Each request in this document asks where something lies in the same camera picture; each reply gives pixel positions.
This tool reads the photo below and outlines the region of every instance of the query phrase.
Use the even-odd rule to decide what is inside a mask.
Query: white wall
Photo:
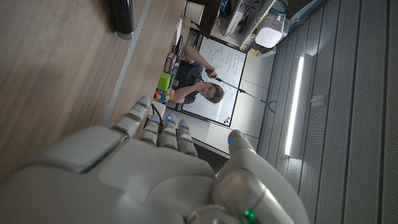
[[[255,55],[248,53],[240,88],[258,98],[266,99],[273,63],[273,55],[258,59]],[[257,148],[264,108],[265,105],[259,100],[247,94],[238,93],[231,128],[169,109],[166,110],[165,114],[173,112],[176,115],[176,122],[186,119],[190,125],[192,137],[229,154],[227,137],[234,129],[239,129],[246,134],[249,142],[254,148]]]

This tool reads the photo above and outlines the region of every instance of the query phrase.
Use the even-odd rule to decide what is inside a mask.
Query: yellow block
[[[260,52],[259,50],[254,50],[254,49],[250,50],[250,53],[252,53],[254,55],[257,55],[259,52]]]

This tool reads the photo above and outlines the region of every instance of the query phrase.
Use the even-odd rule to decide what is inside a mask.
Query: robotic finger
[[[139,137],[139,140],[144,141],[145,143],[150,144],[151,146],[156,146],[157,135],[159,130],[159,117],[156,114],[153,114],[144,130]]]
[[[175,134],[175,115],[169,113],[163,124],[163,130],[159,137],[158,147],[168,147],[177,150],[177,136]]]
[[[190,156],[198,157],[197,150],[192,143],[188,122],[185,119],[182,119],[178,124],[177,142],[178,151]]]
[[[132,138],[145,116],[150,105],[150,98],[143,96],[111,129],[124,133],[128,138]]]

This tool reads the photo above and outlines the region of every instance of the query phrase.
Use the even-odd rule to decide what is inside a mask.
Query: person
[[[211,66],[203,56],[193,47],[185,47],[185,58],[181,61],[175,79],[178,85],[175,90],[175,103],[193,103],[196,95],[200,93],[208,101],[219,103],[224,97],[224,90],[217,84],[204,82],[202,79],[203,67],[208,71],[209,78],[216,78],[216,69]]]

